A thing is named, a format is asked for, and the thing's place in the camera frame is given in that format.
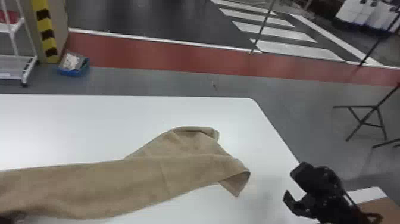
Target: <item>red floor stripe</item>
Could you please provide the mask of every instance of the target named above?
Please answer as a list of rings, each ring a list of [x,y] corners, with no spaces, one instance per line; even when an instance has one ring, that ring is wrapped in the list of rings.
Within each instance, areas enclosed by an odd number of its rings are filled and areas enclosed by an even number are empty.
[[[335,61],[203,48],[71,33],[66,49],[90,57],[93,66],[277,77],[392,86],[400,70]]]

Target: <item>beige towel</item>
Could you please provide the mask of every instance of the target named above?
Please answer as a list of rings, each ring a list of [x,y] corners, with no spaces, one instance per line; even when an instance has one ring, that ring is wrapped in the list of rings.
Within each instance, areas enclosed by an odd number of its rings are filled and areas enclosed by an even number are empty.
[[[180,127],[122,160],[0,172],[0,214],[111,217],[217,182],[238,196],[250,172],[217,140],[212,128]]]

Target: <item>metal stand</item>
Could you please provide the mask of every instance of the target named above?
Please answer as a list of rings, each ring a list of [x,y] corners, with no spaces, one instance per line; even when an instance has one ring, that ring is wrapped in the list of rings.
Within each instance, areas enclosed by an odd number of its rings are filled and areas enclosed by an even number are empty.
[[[272,12],[272,9],[274,8],[274,5],[275,5],[276,1],[277,0],[273,0],[272,4],[270,5],[270,7],[268,9],[268,12],[265,15],[265,19],[264,19],[264,21],[263,21],[263,23],[261,25],[261,28],[260,28],[260,31],[257,34],[257,37],[255,38],[254,46],[251,49],[250,54],[252,54],[254,49],[257,48],[257,42],[260,39],[261,33],[263,32],[264,26],[267,23],[268,18],[271,16],[271,12]]]
[[[355,117],[355,119],[358,121],[358,125],[357,127],[353,130],[353,132],[346,138],[346,142],[348,142],[354,134],[357,133],[357,131],[363,126],[363,125],[367,125],[367,126],[372,126],[372,127],[377,127],[377,128],[381,128],[382,133],[383,133],[383,139],[385,141],[388,140],[388,135],[386,134],[386,129],[385,129],[385,124],[383,123],[383,119],[382,119],[382,114],[380,113],[379,107],[386,101],[389,99],[390,96],[392,96],[398,89],[400,88],[400,83],[398,83],[396,85],[396,87],[394,89],[392,89],[381,101],[379,101],[379,103],[377,105],[362,105],[362,106],[358,106],[358,105],[350,105],[350,106],[334,106],[333,108],[347,108],[350,113]],[[354,112],[354,108],[370,108],[371,110],[361,119],[357,116],[357,114]],[[379,119],[379,123],[380,125],[375,125],[375,124],[371,124],[368,123],[367,120],[371,117],[371,115],[374,112],[377,112],[378,114],[378,119]]]
[[[381,146],[390,145],[390,144],[395,143],[395,142],[400,142],[400,138],[393,139],[393,140],[390,140],[390,141],[387,141],[387,142],[382,142],[381,144],[377,144],[377,145],[372,146],[372,148],[378,148],[378,147],[381,147]],[[393,148],[397,148],[397,147],[400,147],[400,144],[397,144],[397,145],[393,146]]]
[[[392,29],[392,27],[396,24],[397,20],[399,20],[400,18],[400,7],[393,7],[393,11],[397,13],[396,18],[393,20],[393,22],[390,24],[389,28],[387,28],[387,31],[390,33],[390,30]],[[368,57],[370,57],[370,55],[372,54],[372,52],[374,52],[375,48],[385,39],[387,38],[387,36],[383,35],[381,37],[378,38],[378,40],[376,41],[376,43],[372,46],[372,48],[369,50],[369,52],[367,53],[367,55],[364,57],[364,59],[362,59],[362,61],[360,62],[359,66],[362,66],[365,61],[367,60]]]

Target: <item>white table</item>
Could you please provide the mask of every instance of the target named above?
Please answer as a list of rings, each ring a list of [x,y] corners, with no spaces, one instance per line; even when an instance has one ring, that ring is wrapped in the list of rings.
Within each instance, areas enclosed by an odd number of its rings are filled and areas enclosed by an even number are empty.
[[[252,99],[0,94],[0,106],[0,170],[120,159],[171,128],[210,126],[252,173],[239,198],[213,185],[110,219],[30,223],[316,222],[282,202],[287,189],[297,200],[304,194],[289,176],[298,162]],[[385,196],[378,188],[354,195]]]

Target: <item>yellow and black striped pole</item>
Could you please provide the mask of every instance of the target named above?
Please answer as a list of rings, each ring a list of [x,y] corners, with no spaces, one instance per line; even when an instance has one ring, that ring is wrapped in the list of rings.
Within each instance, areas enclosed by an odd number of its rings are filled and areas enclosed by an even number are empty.
[[[46,62],[57,63],[60,59],[58,55],[60,52],[57,51],[47,0],[31,0],[31,2],[37,20],[37,29],[42,41],[43,52],[46,55]]]

